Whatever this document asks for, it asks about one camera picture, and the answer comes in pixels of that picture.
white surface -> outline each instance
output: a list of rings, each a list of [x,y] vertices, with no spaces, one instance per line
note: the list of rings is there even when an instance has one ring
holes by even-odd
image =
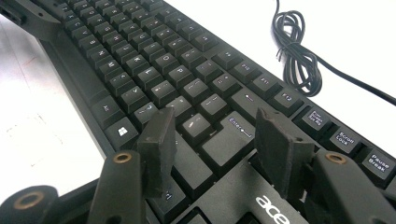
[[[249,58],[281,77],[271,35],[275,0],[169,0]],[[281,0],[306,22],[303,45],[341,71],[396,96],[396,2]],[[312,100],[396,157],[396,107],[320,67]],[[103,159],[34,38],[0,20],[0,202],[48,184],[65,194],[100,174]]]

acer logo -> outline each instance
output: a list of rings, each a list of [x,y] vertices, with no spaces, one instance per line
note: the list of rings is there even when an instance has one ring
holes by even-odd
[[[289,220],[280,213],[279,209],[271,204],[271,201],[265,196],[256,198],[256,202],[265,209],[268,216],[274,219],[276,224],[290,224]]]

keyboard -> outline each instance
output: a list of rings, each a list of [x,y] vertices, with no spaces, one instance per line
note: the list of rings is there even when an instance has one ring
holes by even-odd
[[[68,0],[64,30],[42,42],[106,156],[130,149],[151,116],[176,111],[172,190],[148,199],[148,223],[273,223],[264,195],[295,223],[254,148],[258,108],[279,111],[316,150],[352,158],[396,193],[396,160],[216,34],[160,0]],[[61,197],[62,223],[85,223],[97,180]]]

black cable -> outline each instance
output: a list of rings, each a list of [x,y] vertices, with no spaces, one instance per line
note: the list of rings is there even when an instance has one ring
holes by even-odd
[[[339,71],[317,54],[303,47],[301,45],[305,32],[303,15],[295,10],[279,13],[279,0],[276,0],[276,13],[273,17],[272,29],[276,42],[281,47],[276,56],[280,60],[283,55],[286,55],[283,79],[303,95],[311,97],[320,92],[322,78],[318,69],[318,63],[321,63],[337,76],[396,105],[396,99],[394,97]]]

black keyboard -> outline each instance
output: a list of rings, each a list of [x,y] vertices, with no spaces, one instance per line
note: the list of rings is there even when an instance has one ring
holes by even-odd
[[[262,196],[290,223],[306,222],[259,165],[258,108],[281,112],[317,150],[347,155],[396,193],[387,152],[166,2],[65,2],[64,30],[42,44],[104,155],[131,149],[159,109],[176,111],[173,187],[147,200],[148,223],[274,223]],[[85,222],[96,184],[61,197],[62,223]]]

